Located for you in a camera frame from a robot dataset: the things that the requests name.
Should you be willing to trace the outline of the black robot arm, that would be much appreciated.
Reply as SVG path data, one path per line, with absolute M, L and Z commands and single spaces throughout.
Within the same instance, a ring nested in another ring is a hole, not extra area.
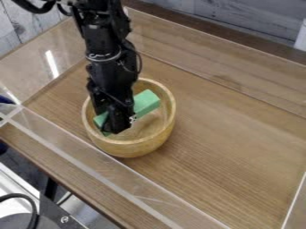
M 128 40 L 132 19 L 121 0 L 67 0 L 71 16 L 86 42 L 87 91 L 98 115 L 106 115 L 101 131 L 118 134 L 132 127 L 133 85 L 142 60 Z

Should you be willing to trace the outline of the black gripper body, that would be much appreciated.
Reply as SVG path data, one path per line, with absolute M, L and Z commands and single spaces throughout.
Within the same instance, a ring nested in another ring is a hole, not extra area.
M 133 106 L 133 84 L 138 80 L 138 54 L 125 51 L 120 58 L 106 62 L 90 62 L 87 87 L 98 87 L 108 96 L 108 106 Z

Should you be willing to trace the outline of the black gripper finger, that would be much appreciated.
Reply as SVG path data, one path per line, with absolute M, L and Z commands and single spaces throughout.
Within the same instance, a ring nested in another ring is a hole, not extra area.
M 87 90 L 96 113 L 97 115 L 102 115 L 108 111 L 108 96 L 98 87 L 89 87 Z
M 136 115 L 133 106 L 112 104 L 108 106 L 108 119 L 101 130 L 108 133 L 120 134 L 132 127 L 132 117 Z

